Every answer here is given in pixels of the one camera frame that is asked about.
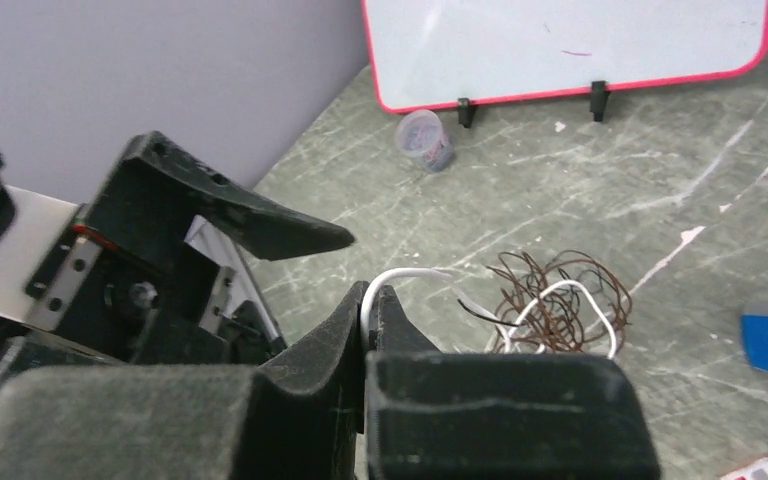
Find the pink marker mark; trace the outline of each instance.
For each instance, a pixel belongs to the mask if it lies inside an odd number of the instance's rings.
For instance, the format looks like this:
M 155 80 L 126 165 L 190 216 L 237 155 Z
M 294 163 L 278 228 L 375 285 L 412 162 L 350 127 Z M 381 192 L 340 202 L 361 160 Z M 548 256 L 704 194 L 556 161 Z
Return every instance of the pink marker mark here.
M 567 55 L 573 55 L 576 57 L 592 57 L 592 53 L 586 53 L 586 52 L 570 52 L 569 50 L 561 50 L 562 53 L 566 53 Z

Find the black stand foot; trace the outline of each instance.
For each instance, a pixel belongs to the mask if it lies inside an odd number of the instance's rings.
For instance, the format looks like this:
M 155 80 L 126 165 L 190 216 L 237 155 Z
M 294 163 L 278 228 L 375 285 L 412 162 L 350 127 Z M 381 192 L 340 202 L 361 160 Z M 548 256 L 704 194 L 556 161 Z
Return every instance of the black stand foot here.
M 478 110 L 477 105 L 470 103 L 468 98 L 458 99 L 458 123 L 463 125 L 464 128 L 472 126 L 472 120 L 475 118 L 475 111 Z
M 605 82 L 598 81 L 590 84 L 590 113 L 594 122 L 602 122 L 605 117 L 605 107 L 608 105 L 608 95 Z

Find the clear plastic container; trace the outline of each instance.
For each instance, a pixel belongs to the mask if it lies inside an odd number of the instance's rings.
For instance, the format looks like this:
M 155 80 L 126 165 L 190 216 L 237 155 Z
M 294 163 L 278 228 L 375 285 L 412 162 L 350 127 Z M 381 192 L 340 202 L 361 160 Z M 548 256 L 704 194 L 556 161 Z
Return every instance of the clear plastic container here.
M 430 110 L 417 110 L 399 122 L 396 146 L 429 172 L 443 170 L 455 156 L 449 134 L 440 118 Z

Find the tangled wire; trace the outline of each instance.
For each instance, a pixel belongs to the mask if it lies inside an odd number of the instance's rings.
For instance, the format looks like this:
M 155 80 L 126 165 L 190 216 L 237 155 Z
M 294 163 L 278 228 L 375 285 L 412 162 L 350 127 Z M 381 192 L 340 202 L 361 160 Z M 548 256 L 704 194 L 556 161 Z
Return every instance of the tangled wire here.
M 617 277 L 593 257 L 576 250 L 564 250 L 541 266 L 525 252 L 502 252 L 499 261 L 501 267 L 487 268 L 510 282 L 511 287 L 501 289 L 504 299 L 494 312 L 499 319 L 494 323 L 511 325 L 526 305 L 537 299 L 536 306 L 525 316 L 522 326 L 511 336 L 517 348 L 529 345 L 532 350 L 542 351 L 545 348 L 549 352 L 584 352 L 585 347 L 589 349 L 608 335 L 605 325 L 599 321 L 585 325 L 586 319 L 582 320 L 582 317 L 590 310 L 589 303 L 584 302 L 588 307 L 581 312 L 580 293 L 574 288 L 558 288 L 539 298 L 540 292 L 557 280 L 576 280 L 585 285 L 599 306 L 603 307 L 602 311 L 616 333 L 618 348 L 622 347 L 625 326 L 631 314 L 631 296 Z M 596 313 L 588 316 L 595 318 Z M 500 352 L 503 347 L 502 338 L 497 334 L 489 350 Z

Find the floor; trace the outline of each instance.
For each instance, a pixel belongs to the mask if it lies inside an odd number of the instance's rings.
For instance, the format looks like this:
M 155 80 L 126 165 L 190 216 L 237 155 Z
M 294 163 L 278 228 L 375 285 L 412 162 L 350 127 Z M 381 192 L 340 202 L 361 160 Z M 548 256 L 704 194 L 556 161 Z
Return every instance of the floor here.
M 479 109 L 457 148 L 423 173 L 393 145 L 368 71 L 334 101 L 257 191 L 350 229 L 349 249 L 253 262 L 289 341 L 355 280 L 396 266 L 455 271 L 482 305 L 502 284 L 483 265 L 525 249 L 601 260 L 634 299 L 617 358 L 634 383 L 667 479 L 714 478 L 768 453 L 768 374 L 751 369 L 739 315 L 768 301 L 768 55 L 728 81 L 622 92 L 606 123 L 586 99 Z M 444 351 L 479 351 L 491 330 L 424 280 L 394 282 Z

